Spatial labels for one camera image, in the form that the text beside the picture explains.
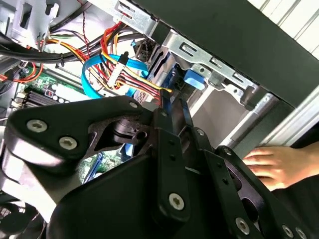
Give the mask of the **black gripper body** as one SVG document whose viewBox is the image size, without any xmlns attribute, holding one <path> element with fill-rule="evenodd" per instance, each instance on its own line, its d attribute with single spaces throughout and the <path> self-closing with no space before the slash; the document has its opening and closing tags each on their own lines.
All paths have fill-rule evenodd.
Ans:
<svg viewBox="0 0 319 239">
<path fill-rule="evenodd" d="M 186 169 L 169 171 L 139 156 L 66 195 L 47 228 L 49 239 L 187 239 Z"/>
</svg>

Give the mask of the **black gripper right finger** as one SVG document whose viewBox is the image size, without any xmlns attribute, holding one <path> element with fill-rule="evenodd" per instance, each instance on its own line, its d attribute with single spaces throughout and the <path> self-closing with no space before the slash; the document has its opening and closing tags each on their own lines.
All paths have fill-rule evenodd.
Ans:
<svg viewBox="0 0 319 239">
<path fill-rule="evenodd" d="M 213 148 L 193 125 L 185 100 L 174 101 L 191 214 L 189 239 L 312 239 L 314 233 L 226 146 Z"/>
</svg>

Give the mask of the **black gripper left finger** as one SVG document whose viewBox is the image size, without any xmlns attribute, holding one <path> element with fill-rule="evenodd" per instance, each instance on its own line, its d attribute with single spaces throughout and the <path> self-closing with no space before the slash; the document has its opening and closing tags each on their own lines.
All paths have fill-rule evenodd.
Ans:
<svg viewBox="0 0 319 239">
<path fill-rule="evenodd" d="M 135 146 L 135 157 L 154 159 L 161 179 L 184 168 L 174 101 L 163 95 L 148 110 L 117 96 L 18 110 L 4 130 L 3 189 L 50 222 L 62 198 L 79 187 L 80 163 L 125 143 Z"/>
</svg>

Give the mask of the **person's bare hand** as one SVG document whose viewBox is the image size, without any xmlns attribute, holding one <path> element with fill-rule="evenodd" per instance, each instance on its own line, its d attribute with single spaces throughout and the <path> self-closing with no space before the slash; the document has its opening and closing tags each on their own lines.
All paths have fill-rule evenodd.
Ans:
<svg viewBox="0 0 319 239">
<path fill-rule="evenodd" d="M 257 147 L 243 162 L 271 191 L 311 176 L 314 165 L 307 151 L 280 146 Z"/>
</svg>

